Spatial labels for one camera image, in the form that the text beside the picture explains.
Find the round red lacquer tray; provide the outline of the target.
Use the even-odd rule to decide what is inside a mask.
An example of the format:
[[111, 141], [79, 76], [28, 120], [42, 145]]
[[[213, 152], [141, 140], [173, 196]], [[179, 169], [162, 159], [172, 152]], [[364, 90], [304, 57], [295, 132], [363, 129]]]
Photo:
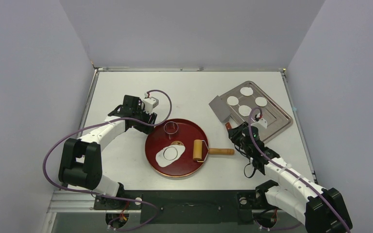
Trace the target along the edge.
[[[192, 159], [194, 140], [208, 142], [204, 131], [194, 122], [186, 119], [170, 119], [163, 125], [155, 127], [145, 142], [145, 154], [149, 164], [160, 174], [178, 178], [188, 176], [197, 171], [203, 163]], [[186, 150], [180, 159], [167, 167], [160, 167], [156, 154], [169, 145], [183, 145]]]

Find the wooden dough roller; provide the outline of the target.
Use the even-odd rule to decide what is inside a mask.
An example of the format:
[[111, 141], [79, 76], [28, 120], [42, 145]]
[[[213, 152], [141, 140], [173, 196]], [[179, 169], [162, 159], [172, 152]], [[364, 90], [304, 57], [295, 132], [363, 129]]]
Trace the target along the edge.
[[234, 149], [210, 148], [205, 140], [196, 139], [193, 142], [192, 159], [194, 162], [203, 163], [209, 155], [234, 155]]

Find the white dough piece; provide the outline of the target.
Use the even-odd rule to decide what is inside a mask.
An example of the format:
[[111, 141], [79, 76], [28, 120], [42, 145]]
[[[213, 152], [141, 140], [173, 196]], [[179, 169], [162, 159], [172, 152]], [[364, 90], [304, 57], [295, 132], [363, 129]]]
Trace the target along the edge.
[[[167, 147], [170, 147], [170, 146], [174, 146], [177, 148], [178, 150], [178, 156], [175, 160], [172, 160], [172, 161], [169, 161], [169, 160], [166, 160], [164, 157], [163, 157], [163, 151], [164, 149], [166, 149]], [[174, 163], [175, 161], [177, 161], [178, 159], [181, 158], [181, 156], [183, 155], [183, 153], [185, 152], [186, 148], [185, 146], [183, 145], [169, 145], [167, 147], [164, 147], [162, 150], [160, 150], [156, 156], [155, 156], [155, 160], [157, 162], [157, 164], [160, 166], [160, 167], [167, 167], [169, 165], [171, 165], [172, 163]]]

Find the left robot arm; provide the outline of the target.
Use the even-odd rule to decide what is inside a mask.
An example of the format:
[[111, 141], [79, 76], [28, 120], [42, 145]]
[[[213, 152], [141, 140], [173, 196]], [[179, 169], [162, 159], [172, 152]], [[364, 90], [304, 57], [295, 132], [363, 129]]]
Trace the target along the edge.
[[124, 186], [102, 173], [102, 150], [118, 135], [134, 128], [144, 134], [154, 129], [159, 101], [154, 97], [124, 96], [123, 103], [106, 117], [105, 125], [65, 141], [58, 173], [59, 181], [101, 194], [101, 203], [119, 209], [126, 205]]

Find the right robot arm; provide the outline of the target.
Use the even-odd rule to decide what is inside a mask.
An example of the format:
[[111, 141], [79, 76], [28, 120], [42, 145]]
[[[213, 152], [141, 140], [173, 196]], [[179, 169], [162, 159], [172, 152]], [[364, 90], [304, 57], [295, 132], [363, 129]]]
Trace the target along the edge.
[[260, 140], [258, 129], [244, 122], [227, 127], [236, 150], [255, 171], [269, 178], [255, 189], [260, 207], [277, 207], [297, 219], [309, 233], [349, 233], [353, 228], [342, 194], [301, 175]]

